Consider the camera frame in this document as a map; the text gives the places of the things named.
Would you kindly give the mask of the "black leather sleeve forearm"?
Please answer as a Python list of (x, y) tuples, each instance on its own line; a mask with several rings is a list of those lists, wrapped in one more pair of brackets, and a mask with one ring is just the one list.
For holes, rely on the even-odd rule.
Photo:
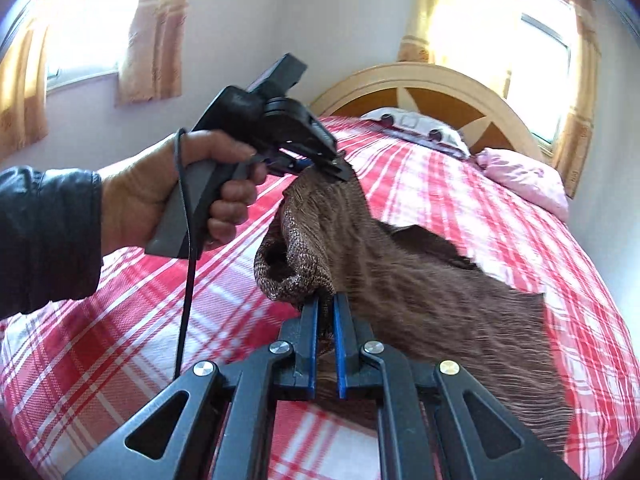
[(78, 300), (98, 287), (102, 181), (90, 170), (1, 173), (1, 317)]

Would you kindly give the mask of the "left hand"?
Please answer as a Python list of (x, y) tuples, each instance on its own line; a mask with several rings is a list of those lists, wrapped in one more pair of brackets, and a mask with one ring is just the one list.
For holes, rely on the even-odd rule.
[[(219, 130), (193, 131), (181, 137), (181, 159), (189, 166), (211, 159), (223, 164), (247, 162), (254, 148)], [(175, 141), (172, 136), (136, 156), (98, 171), (102, 181), (101, 252), (104, 256), (124, 247), (142, 247), (154, 233), (166, 200), (178, 182)], [(257, 188), (267, 177), (266, 165), (250, 168), (245, 180), (222, 187), (221, 198), (209, 207), (207, 250), (230, 243), (236, 228), (248, 218), (257, 200)]]

